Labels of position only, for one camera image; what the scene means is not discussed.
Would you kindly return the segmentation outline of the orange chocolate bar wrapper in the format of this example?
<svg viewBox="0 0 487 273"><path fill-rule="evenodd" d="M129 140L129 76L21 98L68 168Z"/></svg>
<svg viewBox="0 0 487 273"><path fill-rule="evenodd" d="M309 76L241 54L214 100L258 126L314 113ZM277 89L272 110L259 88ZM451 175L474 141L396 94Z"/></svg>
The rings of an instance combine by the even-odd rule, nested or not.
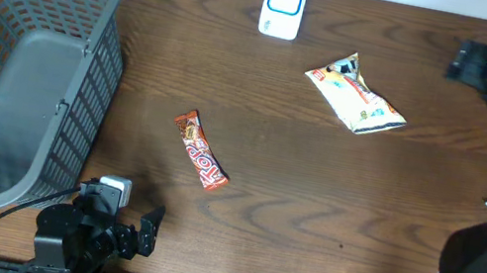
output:
<svg viewBox="0 0 487 273"><path fill-rule="evenodd" d="M208 141L197 110L175 117L187 155L196 168L198 177L205 190L211 191L229 184L229 176L217 161Z"/></svg>

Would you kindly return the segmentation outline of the yellow white snack bag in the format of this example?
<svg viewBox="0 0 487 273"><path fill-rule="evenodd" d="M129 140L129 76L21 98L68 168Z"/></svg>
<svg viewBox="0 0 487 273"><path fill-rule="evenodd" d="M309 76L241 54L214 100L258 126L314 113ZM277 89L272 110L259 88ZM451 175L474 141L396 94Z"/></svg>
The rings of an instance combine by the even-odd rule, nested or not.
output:
<svg viewBox="0 0 487 273"><path fill-rule="evenodd" d="M358 53L305 72L337 117L355 135L371 134L407 125L394 107L365 84Z"/></svg>

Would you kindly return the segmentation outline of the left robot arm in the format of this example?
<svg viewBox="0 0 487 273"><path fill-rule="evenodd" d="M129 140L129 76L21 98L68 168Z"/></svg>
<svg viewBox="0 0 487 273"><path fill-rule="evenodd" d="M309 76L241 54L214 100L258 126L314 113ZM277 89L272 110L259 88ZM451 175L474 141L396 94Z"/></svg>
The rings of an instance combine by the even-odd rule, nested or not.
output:
<svg viewBox="0 0 487 273"><path fill-rule="evenodd" d="M36 218L35 258L20 273L105 273L109 260L150 256L166 213L157 207L141 227L121 224L123 192L92 179L81 184L70 204L55 204Z"/></svg>

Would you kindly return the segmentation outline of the white barcode scanner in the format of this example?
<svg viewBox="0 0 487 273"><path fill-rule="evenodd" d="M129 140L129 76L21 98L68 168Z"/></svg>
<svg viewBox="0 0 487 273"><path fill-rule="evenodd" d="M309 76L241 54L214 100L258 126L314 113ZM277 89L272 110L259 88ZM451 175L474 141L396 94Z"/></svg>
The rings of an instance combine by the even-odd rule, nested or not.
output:
<svg viewBox="0 0 487 273"><path fill-rule="evenodd" d="M298 36L307 0L263 0L258 30L263 35L293 41Z"/></svg>

